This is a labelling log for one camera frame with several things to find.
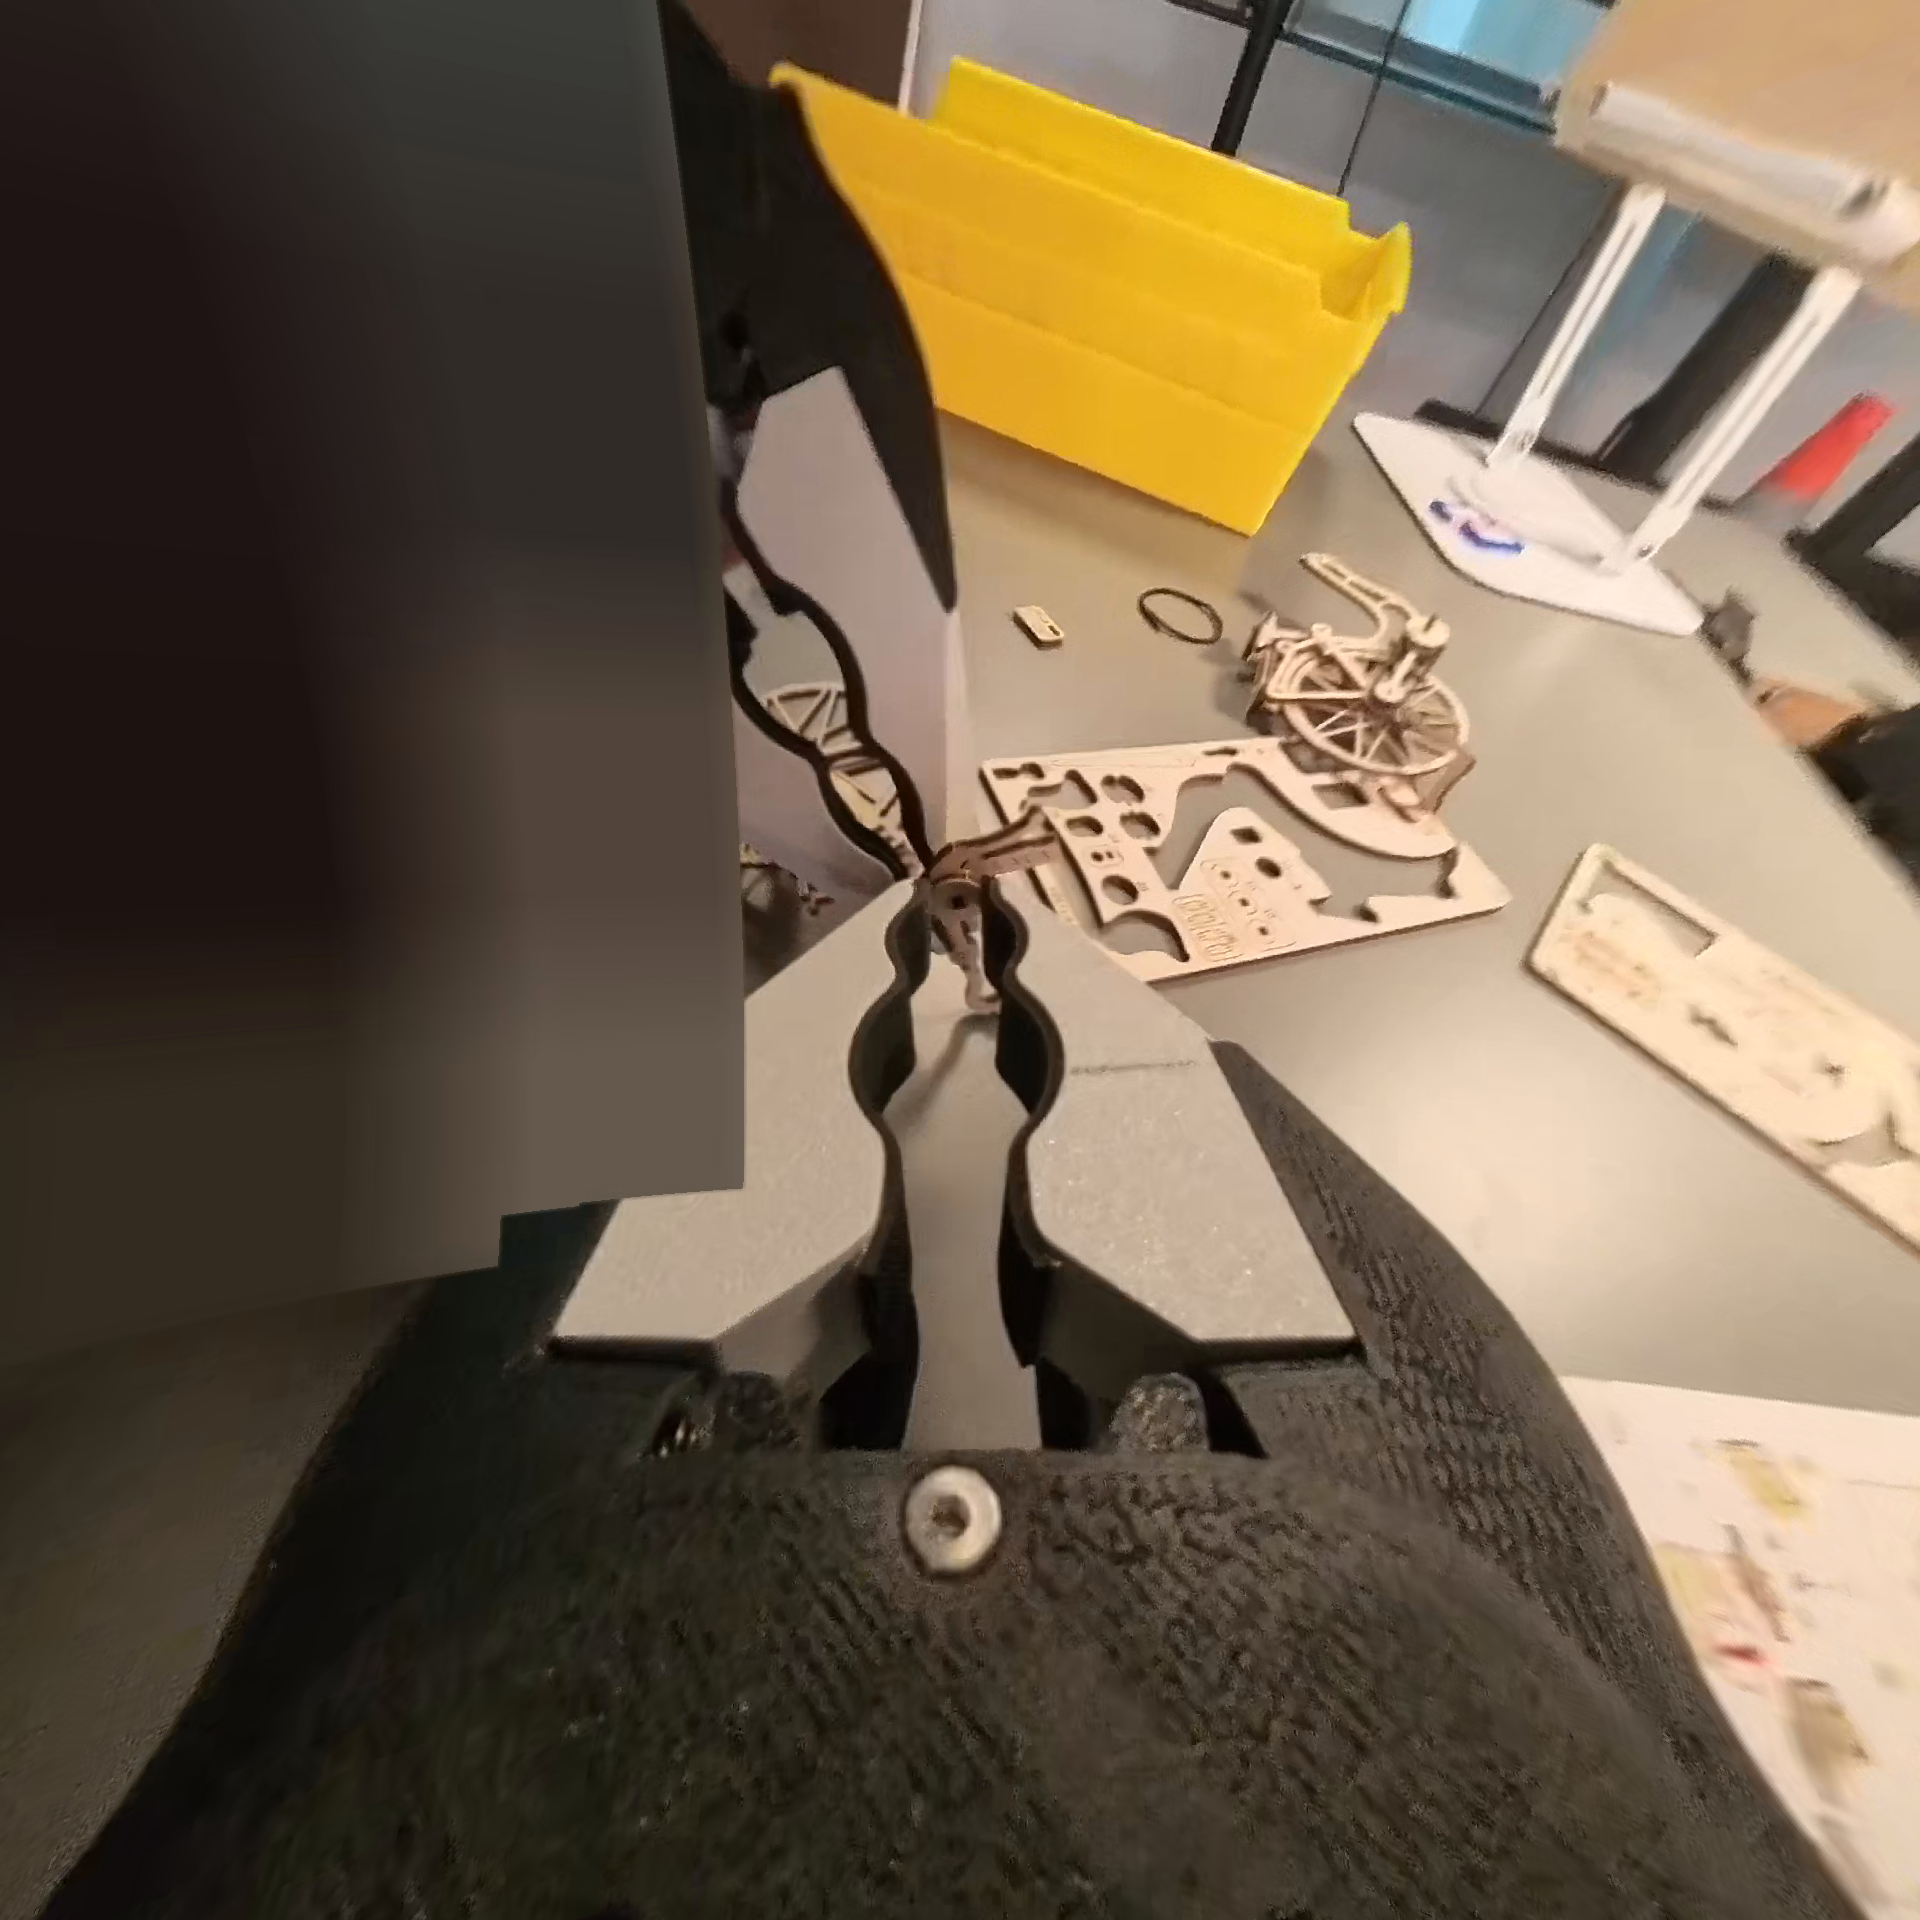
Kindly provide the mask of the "wooden bicycle frame part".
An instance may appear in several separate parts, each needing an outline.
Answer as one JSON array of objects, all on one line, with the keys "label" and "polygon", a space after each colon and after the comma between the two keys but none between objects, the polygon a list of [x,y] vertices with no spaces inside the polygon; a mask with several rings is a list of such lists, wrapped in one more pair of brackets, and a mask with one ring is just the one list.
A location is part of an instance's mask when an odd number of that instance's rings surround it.
[{"label": "wooden bicycle frame part", "polygon": [[950,842],[931,858],[926,898],[931,932],[963,978],[963,1005],[984,1017],[998,1009],[989,976],[984,914],[992,884],[1013,874],[1030,874],[1054,860],[1058,835],[1042,806],[1027,806],[1010,824]]}]

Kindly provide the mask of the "black metal pole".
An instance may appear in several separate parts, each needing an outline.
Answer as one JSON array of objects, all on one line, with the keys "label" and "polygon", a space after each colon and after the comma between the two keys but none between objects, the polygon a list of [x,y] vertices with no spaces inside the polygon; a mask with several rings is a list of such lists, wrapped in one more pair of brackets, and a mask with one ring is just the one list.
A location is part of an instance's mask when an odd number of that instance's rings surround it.
[{"label": "black metal pole", "polygon": [[1251,116],[1264,74],[1270,64],[1275,43],[1286,24],[1288,2],[1247,2],[1242,19],[1242,36],[1231,68],[1227,92],[1222,94],[1215,129],[1210,134],[1210,152],[1235,157],[1241,154],[1242,133]]}]

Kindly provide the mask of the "wooden bicycle model assembly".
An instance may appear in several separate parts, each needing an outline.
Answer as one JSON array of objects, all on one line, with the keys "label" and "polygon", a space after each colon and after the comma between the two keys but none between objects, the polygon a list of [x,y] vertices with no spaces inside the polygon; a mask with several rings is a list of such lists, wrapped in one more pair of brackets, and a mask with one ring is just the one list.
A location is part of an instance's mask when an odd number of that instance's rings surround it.
[{"label": "wooden bicycle model assembly", "polygon": [[1246,721],[1304,752],[1309,774],[1344,781],[1405,821],[1429,821],[1473,768],[1471,721],[1439,662],[1450,627],[1328,552],[1301,568],[1366,632],[1259,616],[1238,652]]}]

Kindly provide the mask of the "white stand with wooden board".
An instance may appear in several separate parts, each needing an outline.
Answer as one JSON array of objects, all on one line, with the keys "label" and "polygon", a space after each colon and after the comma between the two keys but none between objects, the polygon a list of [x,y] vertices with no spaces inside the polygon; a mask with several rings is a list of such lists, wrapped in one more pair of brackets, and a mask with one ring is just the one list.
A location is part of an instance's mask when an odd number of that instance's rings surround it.
[{"label": "white stand with wooden board", "polygon": [[[1502,429],[1479,444],[1361,414],[1355,434],[1438,557],[1477,588],[1686,637],[1702,612],[1659,570],[1663,546],[1861,291],[1914,310],[1917,6],[1616,4],[1557,89],[1552,140],[1622,195]],[[1545,427],[1669,209],[1810,281],[1624,530],[1545,460]]]}]

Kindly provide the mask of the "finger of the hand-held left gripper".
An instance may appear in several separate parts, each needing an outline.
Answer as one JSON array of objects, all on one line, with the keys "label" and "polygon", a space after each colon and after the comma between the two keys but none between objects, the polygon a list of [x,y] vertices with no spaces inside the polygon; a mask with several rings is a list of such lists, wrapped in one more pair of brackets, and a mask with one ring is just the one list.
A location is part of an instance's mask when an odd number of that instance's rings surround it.
[{"label": "finger of the hand-held left gripper", "polygon": [[893,778],[904,874],[961,821],[961,627],[943,448],[921,346],[866,226],[775,94],[783,380],[726,499],[773,611],[825,643],[859,747]]},{"label": "finger of the hand-held left gripper", "polygon": [[749,616],[729,594],[726,658],[741,838],[814,889],[886,891],[904,881],[904,861],[848,809],[833,788],[827,756],[753,698],[744,680],[753,637]]}]

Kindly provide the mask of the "black cardboard box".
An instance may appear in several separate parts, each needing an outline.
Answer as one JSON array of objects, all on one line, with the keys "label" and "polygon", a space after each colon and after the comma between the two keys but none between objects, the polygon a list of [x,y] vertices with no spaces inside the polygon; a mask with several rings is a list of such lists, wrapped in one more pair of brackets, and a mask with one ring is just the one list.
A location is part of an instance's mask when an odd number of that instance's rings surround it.
[{"label": "black cardboard box", "polygon": [[1917,708],[1854,715],[1823,736],[1810,760],[1861,826],[1914,864]]}]

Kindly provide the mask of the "wooden spoked wheel part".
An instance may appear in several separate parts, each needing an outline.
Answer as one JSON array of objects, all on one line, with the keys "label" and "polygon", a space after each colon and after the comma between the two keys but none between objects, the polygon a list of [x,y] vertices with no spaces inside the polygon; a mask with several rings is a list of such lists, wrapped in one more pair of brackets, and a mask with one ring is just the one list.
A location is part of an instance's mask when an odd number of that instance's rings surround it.
[{"label": "wooden spoked wheel part", "polygon": [[859,747],[839,681],[790,681],[767,688],[758,702],[783,731],[825,756],[831,788],[862,826],[881,836],[897,836],[901,802],[893,778]]}]

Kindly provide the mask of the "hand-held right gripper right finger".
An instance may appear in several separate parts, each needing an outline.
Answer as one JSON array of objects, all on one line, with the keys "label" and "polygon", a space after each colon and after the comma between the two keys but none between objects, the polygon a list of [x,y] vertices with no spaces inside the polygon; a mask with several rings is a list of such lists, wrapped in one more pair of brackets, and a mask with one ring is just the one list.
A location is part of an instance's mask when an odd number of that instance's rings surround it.
[{"label": "hand-held right gripper right finger", "polygon": [[1352,1321],[1200,1024],[997,882],[993,1066],[1021,1106],[998,1310],[1043,1450],[1096,1450],[1141,1384],[1352,1356]]}]

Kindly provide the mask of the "orange traffic cone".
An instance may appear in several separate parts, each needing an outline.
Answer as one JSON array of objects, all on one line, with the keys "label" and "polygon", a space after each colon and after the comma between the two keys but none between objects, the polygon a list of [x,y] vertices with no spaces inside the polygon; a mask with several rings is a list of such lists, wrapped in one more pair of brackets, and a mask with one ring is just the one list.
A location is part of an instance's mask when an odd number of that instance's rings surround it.
[{"label": "orange traffic cone", "polygon": [[1849,398],[1822,427],[1761,474],[1754,494],[1779,505],[1783,513],[1806,516],[1837,486],[1895,411],[1893,403],[1879,394]]}]

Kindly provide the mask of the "yellow plastic bin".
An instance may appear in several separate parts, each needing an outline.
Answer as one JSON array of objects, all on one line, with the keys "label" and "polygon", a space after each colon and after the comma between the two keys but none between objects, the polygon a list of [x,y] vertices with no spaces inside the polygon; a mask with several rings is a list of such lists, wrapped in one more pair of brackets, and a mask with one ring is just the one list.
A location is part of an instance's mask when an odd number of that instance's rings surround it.
[{"label": "yellow plastic bin", "polygon": [[1410,230],[952,60],[929,116],[778,64],[938,409],[1251,537],[1408,300]]}]

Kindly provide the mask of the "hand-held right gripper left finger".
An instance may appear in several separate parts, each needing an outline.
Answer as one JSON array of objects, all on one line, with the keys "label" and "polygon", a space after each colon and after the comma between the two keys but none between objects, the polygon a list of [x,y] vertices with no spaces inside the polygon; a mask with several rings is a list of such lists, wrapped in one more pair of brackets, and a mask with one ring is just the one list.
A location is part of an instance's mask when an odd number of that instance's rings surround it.
[{"label": "hand-held right gripper left finger", "polygon": [[615,1206],[552,1325],[566,1357],[765,1377],[831,1450],[897,1450],[921,1360],[897,1142],[921,891],[904,881],[744,1005],[738,1188]]}]

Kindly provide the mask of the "white instruction booklet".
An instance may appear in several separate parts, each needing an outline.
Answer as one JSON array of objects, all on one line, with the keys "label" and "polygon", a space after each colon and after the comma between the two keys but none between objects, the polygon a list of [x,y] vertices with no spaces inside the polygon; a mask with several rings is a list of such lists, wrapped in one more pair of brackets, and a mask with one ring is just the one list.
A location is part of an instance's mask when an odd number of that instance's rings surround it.
[{"label": "white instruction booklet", "polygon": [[1701,1672],[1864,1916],[1917,1916],[1917,1422],[1563,1378]]}]

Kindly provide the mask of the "wooden parts sheet with slots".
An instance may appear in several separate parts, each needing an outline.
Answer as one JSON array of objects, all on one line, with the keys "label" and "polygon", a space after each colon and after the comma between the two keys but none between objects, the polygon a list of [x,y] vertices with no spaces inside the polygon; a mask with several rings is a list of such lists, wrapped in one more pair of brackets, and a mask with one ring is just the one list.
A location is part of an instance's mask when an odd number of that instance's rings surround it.
[{"label": "wooden parts sheet with slots", "polygon": [[1606,846],[1527,966],[1914,1253],[1913,1041]]}]

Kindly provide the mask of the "wooden cut-out sheet with ovals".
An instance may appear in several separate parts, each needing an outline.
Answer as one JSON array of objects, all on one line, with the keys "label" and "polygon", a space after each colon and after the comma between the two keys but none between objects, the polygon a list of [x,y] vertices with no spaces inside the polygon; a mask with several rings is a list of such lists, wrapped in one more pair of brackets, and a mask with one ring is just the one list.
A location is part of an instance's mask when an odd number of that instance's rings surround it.
[{"label": "wooden cut-out sheet with ovals", "polygon": [[[1303,843],[1224,801],[1233,778],[1290,826],[1389,870],[1429,869],[1430,884],[1331,910]],[[1488,920],[1513,898],[1410,785],[1309,774],[1270,736],[992,756],[978,779],[1005,824],[1040,809],[1056,830],[1058,853],[1033,874],[1040,898],[1149,986]]]}]

